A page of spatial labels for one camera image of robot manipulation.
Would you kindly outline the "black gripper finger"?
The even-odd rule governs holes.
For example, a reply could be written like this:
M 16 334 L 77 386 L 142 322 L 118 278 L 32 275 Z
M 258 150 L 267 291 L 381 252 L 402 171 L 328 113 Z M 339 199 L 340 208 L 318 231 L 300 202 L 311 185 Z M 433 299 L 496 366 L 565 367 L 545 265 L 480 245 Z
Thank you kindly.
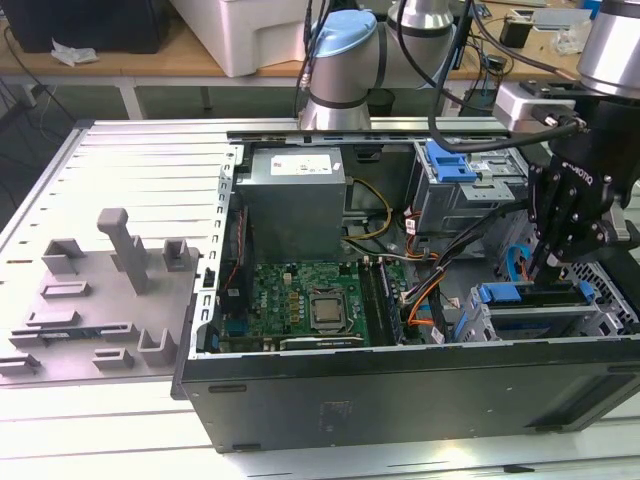
M 537 241 L 528 267 L 529 277 L 536 283 L 545 282 L 543 270 L 546 265 L 546 210 L 545 194 L 546 178 L 541 166 L 531 165 L 528 172 L 528 217 L 533 225 L 534 236 Z
M 598 223 L 565 222 L 554 225 L 543 236 L 542 283 L 554 283 L 568 264 L 589 258 L 603 245 Z

